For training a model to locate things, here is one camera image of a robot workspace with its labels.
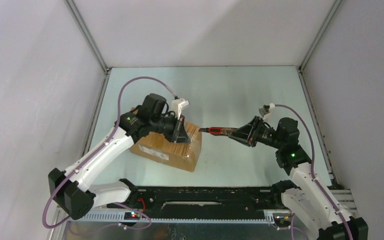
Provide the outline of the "brown cardboard express box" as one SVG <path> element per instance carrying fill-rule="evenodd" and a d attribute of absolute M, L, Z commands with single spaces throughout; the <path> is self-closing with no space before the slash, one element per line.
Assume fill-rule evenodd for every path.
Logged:
<path fill-rule="evenodd" d="M 162 134 L 151 132 L 129 151 L 154 162 L 180 170 L 194 172 L 202 150 L 202 133 L 198 125 L 186 122 L 185 130 L 190 143 L 171 143 Z"/>

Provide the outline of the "red black utility knife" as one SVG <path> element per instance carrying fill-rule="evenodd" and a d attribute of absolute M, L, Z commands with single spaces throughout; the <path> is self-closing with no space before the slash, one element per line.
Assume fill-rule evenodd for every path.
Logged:
<path fill-rule="evenodd" d="M 202 127 L 198 131 L 200 133 L 208 133 L 213 136 L 221 137 L 221 136 L 228 136 L 231 132 L 235 130 L 237 130 L 236 127 L 212 126 L 212 127 Z"/>

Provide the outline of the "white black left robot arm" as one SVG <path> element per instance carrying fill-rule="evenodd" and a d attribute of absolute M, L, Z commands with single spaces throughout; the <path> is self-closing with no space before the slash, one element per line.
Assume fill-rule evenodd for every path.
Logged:
<path fill-rule="evenodd" d="M 182 115 L 189 101 L 175 97 L 168 111 L 163 112 L 166 105 L 167 100 L 161 95 L 148 94 L 142 104 L 120 115 L 104 139 L 81 159 L 65 170 L 51 170 L 48 174 L 51 199 L 72 220 L 79 220 L 91 209 L 107 204 L 136 206 L 138 194 L 128 180 L 100 185 L 93 182 L 116 157 L 150 133 L 161 134 L 174 144 L 191 142 Z"/>

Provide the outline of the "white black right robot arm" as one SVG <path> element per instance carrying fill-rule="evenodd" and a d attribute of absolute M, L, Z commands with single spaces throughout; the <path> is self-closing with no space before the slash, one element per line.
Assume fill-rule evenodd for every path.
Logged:
<path fill-rule="evenodd" d="M 248 147 L 262 143 L 276 149 L 277 164 L 290 180 L 275 184 L 271 204 L 290 209 L 318 240 L 366 240 L 369 226 L 362 217 L 354 217 L 319 181 L 312 160 L 299 145 L 298 121 L 284 117 L 277 128 L 268 127 L 255 116 L 246 125 L 227 136 Z"/>

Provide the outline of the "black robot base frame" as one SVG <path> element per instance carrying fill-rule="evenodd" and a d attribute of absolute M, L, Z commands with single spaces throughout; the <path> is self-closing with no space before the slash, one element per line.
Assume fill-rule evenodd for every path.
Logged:
<path fill-rule="evenodd" d="M 136 186 L 124 205 L 106 203 L 92 209 L 83 220 L 145 224 L 287 224 L 290 210 L 281 201 L 287 190 L 298 187 L 290 180 L 260 187 Z"/>

